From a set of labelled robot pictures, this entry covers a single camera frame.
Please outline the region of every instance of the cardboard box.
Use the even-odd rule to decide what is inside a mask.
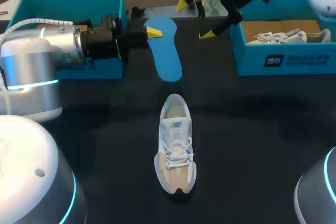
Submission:
[[[306,33],[317,34],[321,28],[316,19],[309,20],[281,20],[281,21],[243,21],[242,22],[246,42],[249,43],[258,34],[264,33],[287,33],[300,29]]]
[[[229,29],[240,76],[336,73],[336,23],[317,15],[308,0],[271,0],[268,4],[253,0],[241,11],[247,22]],[[261,22],[260,27],[249,21]],[[261,29],[269,21],[276,22],[270,30]],[[281,26],[284,31],[300,28],[312,33],[327,28],[332,43],[247,44],[259,31],[278,33]]]
[[[127,28],[124,0],[20,0],[8,27],[24,19],[48,18],[73,22],[90,18],[93,24],[101,23],[103,16],[119,14]],[[35,28],[30,24],[22,29]],[[123,63],[118,58],[92,60],[87,65],[57,71],[59,79],[121,79]]]

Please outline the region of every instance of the white cable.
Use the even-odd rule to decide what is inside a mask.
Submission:
[[[44,19],[44,18],[31,18],[31,19],[22,20],[12,25],[9,29],[7,29],[7,31],[5,31],[3,34],[0,35],[0,47],[6,40],[8,34],[12,33],[17,28],[22,27],[24,25],[28,25],[28,24],[52,24],[52,25],[58,25],[58,26],[72,26],[73,22],[53,20],[53,19]]]
[[[3,85],[1,82],[0,82],[0,89],[2,90],[2,94],[4,94],[5,97],[7,115],[11,115],[12,105],[11,105],[11,98],[9,97],[9,91],[6,89],[5,85]]]

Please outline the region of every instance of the shoe sole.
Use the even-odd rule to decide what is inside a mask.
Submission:
[[[154,157],[154,167],[155,167],[155,172],[156,172],[156,176],[158,177],[158,180],[160,182],[160,185],[162,186],[162,188],[169,194],[171,194],[165,187],[164,185],[162,184],[161,180],[159,179],[159,173],[157,172],[158,171],[158,168],[156,166],[156,164],[158,163],[158,155],[156,154],[155,157]],[[197,175],[197,167],[196,167],[196,163],[194,162],[194,182],[193,182],[193,186],[191,187],[191,190],[193,189],[194,185],[195,185],[195,182],[196,182],[196,175]]]

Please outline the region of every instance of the shoe logo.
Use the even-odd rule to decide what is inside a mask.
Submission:
[[[170,128],[177,128],[177,127],[180,127],[182,124],[182,122],[175,122],[175,123],[172,123],[172,126],[170,126]]]

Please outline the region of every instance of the box label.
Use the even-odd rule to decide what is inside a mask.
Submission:
[[[290,55],[286,66],[324,66],[327,65],[330,55]]]
[[[280,67],[282,61],[284,60],[284,55],[269,55],[266,57],[264,67],[265,68],[276,68]]]

